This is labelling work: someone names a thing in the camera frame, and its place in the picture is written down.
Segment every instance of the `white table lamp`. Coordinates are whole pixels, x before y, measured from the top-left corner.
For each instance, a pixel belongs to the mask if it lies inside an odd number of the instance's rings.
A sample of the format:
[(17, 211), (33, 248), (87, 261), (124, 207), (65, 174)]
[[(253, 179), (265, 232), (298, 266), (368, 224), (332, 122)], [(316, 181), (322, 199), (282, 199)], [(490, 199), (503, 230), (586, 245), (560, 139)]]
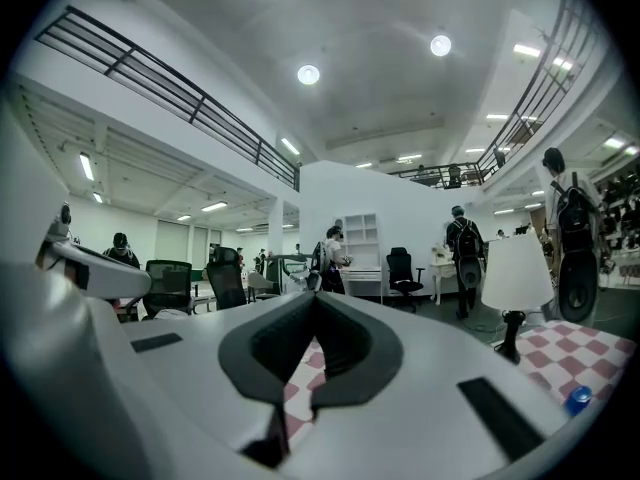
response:
[(526, 312), (553, 299), (553, 287), (542, 247), (533, 234), (517, 235), (489, 244), (482, 303), (503, 313), (507, 324), (504, 342), (496, 349), (518, 364), (516, 334)]

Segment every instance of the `checkered cloth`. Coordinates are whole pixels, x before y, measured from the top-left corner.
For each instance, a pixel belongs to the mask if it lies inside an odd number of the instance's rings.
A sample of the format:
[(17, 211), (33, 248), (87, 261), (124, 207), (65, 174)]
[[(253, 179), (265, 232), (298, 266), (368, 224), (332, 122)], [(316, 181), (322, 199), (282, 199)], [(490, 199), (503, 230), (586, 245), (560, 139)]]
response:
[[(518, 369), (563, 404), (569, 393), (589, 386), (596, 403), (606, 400), (622, 376), (635, 343), (606, 332), (564, 321), (547, 322), (521, 334)], [(324, 354), (312, 342), (285, 387), (287, 432), (291, 448), (313, 428), (311, 392), (324, 384)]]

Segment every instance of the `white shirt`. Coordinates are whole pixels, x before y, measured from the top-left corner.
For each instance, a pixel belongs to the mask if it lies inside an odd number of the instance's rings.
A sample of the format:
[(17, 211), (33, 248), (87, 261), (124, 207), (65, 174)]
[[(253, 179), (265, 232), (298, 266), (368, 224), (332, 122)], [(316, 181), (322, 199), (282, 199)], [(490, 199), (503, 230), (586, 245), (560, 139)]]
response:
[[(558, 175), (556, 181), (564, 190), (569, 190), (573, 186), (573, 171), (565, 171)], [(600, 194), (596, 189), (593, 182), (587, 178), (584, 174), (578, 172), (578, 186), (584, 190), (584, 193), (591, 200), (591, 203), (596, 208), (599, 208), (602, 204)], [(549, 229), (557, 229), (558, 225), (558, 201), (560, 194), (552, 186), (549, 186), (545, 192), (545, 209), (547, 213), (547, 227)]]
[(327, 253), (330, 255), (329, 259), (335, 262), (336, 259), (340, 258), (340, 242), (333, 238), (325, 238), (324, 245), (327, 249)]

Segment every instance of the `metal railing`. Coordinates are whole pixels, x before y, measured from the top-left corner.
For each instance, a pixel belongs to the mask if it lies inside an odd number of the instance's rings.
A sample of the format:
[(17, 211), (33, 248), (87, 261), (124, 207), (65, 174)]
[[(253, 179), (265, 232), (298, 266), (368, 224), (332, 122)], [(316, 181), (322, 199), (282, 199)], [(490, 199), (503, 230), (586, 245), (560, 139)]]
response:
[(482, 185), (482, 173), (476, 163), (436, 165), (434, 167), (416, 167), (403, 171), (390, 172), (389, 175), (408, 179), (430, 188), (452, 189)]
[(483, 181), (527, 144), (564, 99), (580, 76), (600, 32), (597, 17), (585, 0), (561, 0), (560, 11), (547, 46), (522, 97), (495, 139), (478, 160)]
[(86, 13), (67, 7), (36, 41), (101, 72), (300, 190), (299, 169), (171, 66)]

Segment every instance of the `white bookshelf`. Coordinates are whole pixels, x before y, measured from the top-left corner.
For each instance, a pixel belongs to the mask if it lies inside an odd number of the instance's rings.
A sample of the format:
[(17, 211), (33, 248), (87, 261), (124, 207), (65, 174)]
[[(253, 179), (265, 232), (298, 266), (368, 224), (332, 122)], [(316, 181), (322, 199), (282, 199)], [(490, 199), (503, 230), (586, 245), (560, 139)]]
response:
[(342, 228), (344, 254), (353, 257), (357, 267), (380, 267), (378, 220), (375, 213), (336, 217), (334, 224)]

